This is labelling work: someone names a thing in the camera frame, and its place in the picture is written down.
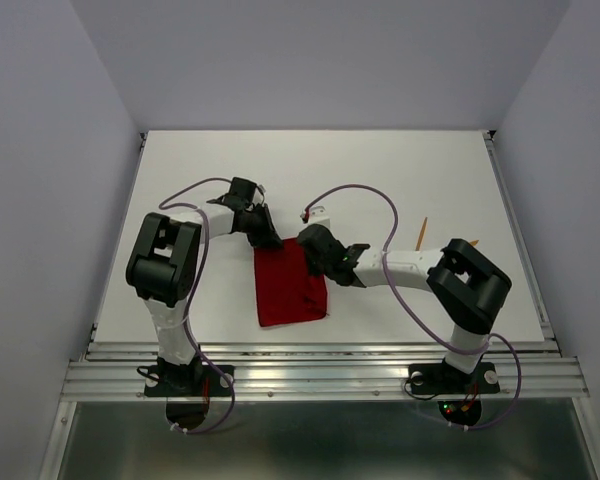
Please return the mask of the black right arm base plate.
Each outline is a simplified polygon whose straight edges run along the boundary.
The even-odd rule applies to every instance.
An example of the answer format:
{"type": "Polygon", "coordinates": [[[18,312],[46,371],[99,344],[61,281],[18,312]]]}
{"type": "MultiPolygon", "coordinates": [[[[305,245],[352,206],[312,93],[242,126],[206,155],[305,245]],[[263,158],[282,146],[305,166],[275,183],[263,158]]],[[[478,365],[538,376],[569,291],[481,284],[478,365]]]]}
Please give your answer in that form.
{"type": "Polygon", "coordinates": [[[495,365],[480,362],[472,373],[440,363],[415,363],[408,367],[411,392],[415,395],[460,395],[473,393],[497,394],[500,392],[495,365]]]}

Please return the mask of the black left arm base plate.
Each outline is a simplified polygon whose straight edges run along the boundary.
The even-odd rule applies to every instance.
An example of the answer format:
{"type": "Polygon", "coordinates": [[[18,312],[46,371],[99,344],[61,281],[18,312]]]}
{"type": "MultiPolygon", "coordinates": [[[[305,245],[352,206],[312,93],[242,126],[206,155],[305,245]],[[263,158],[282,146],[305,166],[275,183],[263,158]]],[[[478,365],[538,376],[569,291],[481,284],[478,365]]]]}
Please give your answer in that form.
{"type": "Polygon", "coordinates": [[[144,395],[149,398],[203,396],[229,398],[231,396],[226,380],[208,364],[156,363],[139,366],[136,372],[144,379],[144,395]]]}

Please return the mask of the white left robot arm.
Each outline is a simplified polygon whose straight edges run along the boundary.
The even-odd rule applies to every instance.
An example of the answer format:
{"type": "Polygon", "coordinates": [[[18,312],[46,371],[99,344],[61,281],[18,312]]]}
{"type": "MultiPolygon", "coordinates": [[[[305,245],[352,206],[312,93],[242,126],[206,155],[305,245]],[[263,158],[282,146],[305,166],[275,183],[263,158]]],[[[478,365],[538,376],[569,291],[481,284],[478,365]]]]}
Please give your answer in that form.
{"type": "Polygon", "coordinates": [[[243,234],[255,249],[278,250],[264,188],[248,179],[212,177],[163,200],[141,224],[126,266],[126,283],[147,307],[158,340],[158,360],[171,366],[168,382],[195,392],[203,371],[189,309],[201,281],[210,241],[243,234]]]}

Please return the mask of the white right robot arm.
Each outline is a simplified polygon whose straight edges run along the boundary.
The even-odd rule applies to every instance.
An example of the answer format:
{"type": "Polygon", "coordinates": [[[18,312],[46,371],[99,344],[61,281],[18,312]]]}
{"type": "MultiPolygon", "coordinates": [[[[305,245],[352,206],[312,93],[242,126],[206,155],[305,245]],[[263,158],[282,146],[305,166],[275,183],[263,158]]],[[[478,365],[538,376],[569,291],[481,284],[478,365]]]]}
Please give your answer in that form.
{"type": "Polygon", "coordinates": [[[311,224],[297,243],[312,275],[342,287],[388,286],[432,293],[454,323],[440,366],[443,384],[462,390],[476,378],[496,317],[512,281],[468,241],[453,238],[439,250],[384,252],[368,244],[344,246],[324,225],[311,224]]]}

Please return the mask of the red cloth napkin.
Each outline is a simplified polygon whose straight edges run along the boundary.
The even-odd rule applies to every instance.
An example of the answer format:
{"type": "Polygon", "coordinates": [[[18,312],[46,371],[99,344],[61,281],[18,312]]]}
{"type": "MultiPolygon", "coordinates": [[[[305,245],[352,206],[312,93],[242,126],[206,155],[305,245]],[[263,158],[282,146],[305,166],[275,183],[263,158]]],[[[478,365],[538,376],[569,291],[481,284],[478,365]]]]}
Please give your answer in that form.
{"type": "Polygon", "coordinates": [[[282,249],[256,249],[254,277],[261,328],[317,321],[327,316],[325,278],[309,273],[304,250],[296,238],[285,239],[282,249]]]}

